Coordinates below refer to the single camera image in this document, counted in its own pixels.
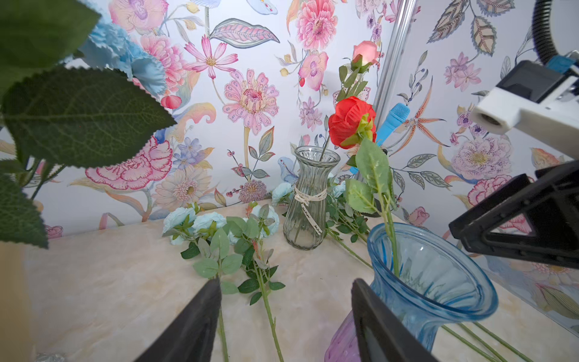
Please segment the light blue peony spray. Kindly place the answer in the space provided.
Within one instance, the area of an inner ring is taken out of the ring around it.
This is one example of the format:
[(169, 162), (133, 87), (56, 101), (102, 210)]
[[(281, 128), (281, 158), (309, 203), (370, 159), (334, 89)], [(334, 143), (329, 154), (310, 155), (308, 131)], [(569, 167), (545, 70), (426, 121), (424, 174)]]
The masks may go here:
[(196, 274), (218, 279), (223, 294), (249, 294), (251, 306), (263, 302), (277, 357), (283, 361), (269, 296), (285, 284), (273, 279), (278, 267), (271, 264), (274, 250), (267, 245), (279, 226), (280, 217), (271, 205), (252, 202), (246, 217), (225, 217), (217, 212), (202, 214), (193, 204), (170, 212), (162, 235), (173, 245), (187, 243), (181, 257), (196, 258)]

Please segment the yellow fluted glass vase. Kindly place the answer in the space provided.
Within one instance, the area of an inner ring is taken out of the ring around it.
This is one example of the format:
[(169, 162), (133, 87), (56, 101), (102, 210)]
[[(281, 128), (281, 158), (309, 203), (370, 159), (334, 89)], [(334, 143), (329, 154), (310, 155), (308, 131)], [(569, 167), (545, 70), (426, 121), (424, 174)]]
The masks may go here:
[(31, 305), (23, 245), (1, 243), (1, 360), (33, 361)]

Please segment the purple blue glass vase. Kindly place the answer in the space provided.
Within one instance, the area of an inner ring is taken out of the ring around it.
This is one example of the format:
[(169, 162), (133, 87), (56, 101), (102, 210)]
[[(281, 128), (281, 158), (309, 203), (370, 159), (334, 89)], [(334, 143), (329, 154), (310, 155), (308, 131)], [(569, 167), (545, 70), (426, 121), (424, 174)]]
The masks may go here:
[(395, 223), (394, 230), (399, 272), (384, 225), (369, 234), (375, 274), (370, 287), (427, 351), (443, 325), (481, 321), (497, 310), (492, 282), (456, 246), (409, 224)]

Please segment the blue carnation stem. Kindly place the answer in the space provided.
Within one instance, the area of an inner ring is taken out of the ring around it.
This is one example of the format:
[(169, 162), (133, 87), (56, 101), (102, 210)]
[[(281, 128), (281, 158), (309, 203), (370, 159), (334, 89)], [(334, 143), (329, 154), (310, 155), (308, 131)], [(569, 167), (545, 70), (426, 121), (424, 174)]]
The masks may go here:
[(116, 24), (99, 21), (79, 50), (90, 67), (120, 70), (154, 96), (167, 90), (161, 61), (133, 42), (126, 30)]

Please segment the clear glass vase with twine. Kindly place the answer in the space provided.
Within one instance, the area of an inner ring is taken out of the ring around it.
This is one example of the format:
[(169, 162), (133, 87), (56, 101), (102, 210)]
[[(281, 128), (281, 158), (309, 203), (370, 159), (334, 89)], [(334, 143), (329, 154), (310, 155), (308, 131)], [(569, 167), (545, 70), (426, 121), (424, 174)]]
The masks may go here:
[(341, 158), (318, 146), (300, 146), (295, 154), (299, 178), (293, 186), (283, 235), (292, 247), (313, 250), (324, 239), (329, 176)]

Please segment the magenta pink rose stem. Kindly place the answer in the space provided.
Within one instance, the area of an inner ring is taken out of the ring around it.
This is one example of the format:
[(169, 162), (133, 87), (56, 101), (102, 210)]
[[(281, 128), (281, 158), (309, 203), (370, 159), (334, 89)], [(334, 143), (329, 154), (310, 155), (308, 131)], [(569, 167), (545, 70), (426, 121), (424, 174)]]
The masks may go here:
[(116, 171), (173, 124), (137, 80), (84, 62), (79, 48), (101, 20), (88, 1), (1, 3), (1, 127), (15, 146), (1, 162), (4, 242), (48, 247), (30, 183), (42, 187), (66, 167)]

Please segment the small red rose stem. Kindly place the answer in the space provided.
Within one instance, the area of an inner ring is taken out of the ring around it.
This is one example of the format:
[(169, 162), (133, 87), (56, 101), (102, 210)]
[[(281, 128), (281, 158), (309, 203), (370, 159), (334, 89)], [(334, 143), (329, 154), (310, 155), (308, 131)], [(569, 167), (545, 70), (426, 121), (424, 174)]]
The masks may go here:
[(392, 211), (397, 206), (394, 194), (394, 178), (388, 156), (377, 140), (375, 111), (367, 102), (348, 97), (336, 104), (329, 117), (330, 140), (341, 149), (357, 146), (354, 156), (360, 180), (346, 181), (345, 199), (356, 211), (380, 214), (391, 241), (392, 268), (400, 276), (400, 249), (395, 234)]

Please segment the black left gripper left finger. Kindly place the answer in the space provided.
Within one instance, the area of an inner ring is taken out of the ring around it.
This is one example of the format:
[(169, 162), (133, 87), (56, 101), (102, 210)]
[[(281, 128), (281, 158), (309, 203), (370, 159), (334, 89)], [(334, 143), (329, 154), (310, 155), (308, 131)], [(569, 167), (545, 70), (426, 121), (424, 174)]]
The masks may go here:
[(221, 302), (220, 280), (209, 280), (136, 361), (209, 361), (214, 348)]

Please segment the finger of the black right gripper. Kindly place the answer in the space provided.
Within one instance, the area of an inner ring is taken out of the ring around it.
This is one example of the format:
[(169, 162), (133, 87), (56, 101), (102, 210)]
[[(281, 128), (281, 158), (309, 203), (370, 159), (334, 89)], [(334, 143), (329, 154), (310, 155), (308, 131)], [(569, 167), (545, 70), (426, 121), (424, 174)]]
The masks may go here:
[(453, 220), (466, 250), (563, 268), (578, 267), (578, 162), (521, 174)]

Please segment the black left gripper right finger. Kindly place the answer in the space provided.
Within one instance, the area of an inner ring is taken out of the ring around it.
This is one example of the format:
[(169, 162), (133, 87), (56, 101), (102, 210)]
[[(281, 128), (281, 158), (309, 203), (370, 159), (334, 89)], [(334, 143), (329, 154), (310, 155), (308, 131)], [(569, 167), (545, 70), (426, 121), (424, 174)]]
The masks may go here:
[(362, 279), (351, 289), (357, 344), (362, 362), (436, 362)]

